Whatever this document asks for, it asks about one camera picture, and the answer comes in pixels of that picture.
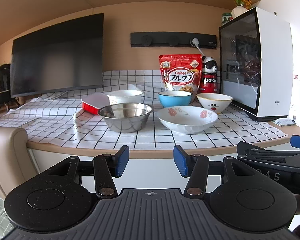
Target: bowl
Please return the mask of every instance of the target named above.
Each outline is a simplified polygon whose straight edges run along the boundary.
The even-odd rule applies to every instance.
[[[136,132],[144,128],[153,107],[141,103],[124,103],[105,106],[98,114],[103,117],[111,131]]]
[[[118,90],[107,93],[110,104],[123,103],[140,103],[142,99],[142,91],[139,90]]]
[[[233,98],[222,94],[201,93],[197,95],[200,104],[213,112],[220,114],[232,102]]]
[[[163,107],[188,106],[191,101],[191,93],[186,91],[162,91],[158,94]]]
[[[160,122],[178,134],[201,133],[211,127],[218,115],[208,109],[196,106],[175,106],[157,112]]]

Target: white pc case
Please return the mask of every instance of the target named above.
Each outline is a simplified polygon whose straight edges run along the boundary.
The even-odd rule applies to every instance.
[[[219,28],[221,93],[257,121],[289,115],[293,51],[290,24],[253,8]]]

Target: wooden wall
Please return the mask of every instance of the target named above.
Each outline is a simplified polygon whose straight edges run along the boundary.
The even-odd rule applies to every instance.
[[[131,48],[130,33],[169,31],[218,36],[222,14],[229,10],[179,2],[116,4],[88,9],[51,20],[21,33],[14,39],[56,23],[102,12],[105,14],[103,36],[103,69],[105,71],[158,69],[158,57],[161,54],[198,53],[198,50],[194,48]],[[0,64],[11,61],[12,42],[13,39],[0,46]],[[204,49],[203,51],[219,62],[219,47],[217,50]]]

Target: screw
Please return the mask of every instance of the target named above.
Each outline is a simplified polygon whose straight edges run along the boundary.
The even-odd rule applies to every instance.
[[[198,188],[198,187],[191,187],[187,189],[187,193],[191,196],[198,196],[202,194],[202,189]]]
[[[114,190],[110,187],[104,187],[101,190],[99,190],[99,194],[103,196],[110,196],[114,193]]]

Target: calbee granola bag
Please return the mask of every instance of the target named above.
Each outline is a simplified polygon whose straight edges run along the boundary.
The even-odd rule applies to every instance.
[[[159,61],[165,90],[191,92],[193,102],[201,80],[201,54],[161,55]]]

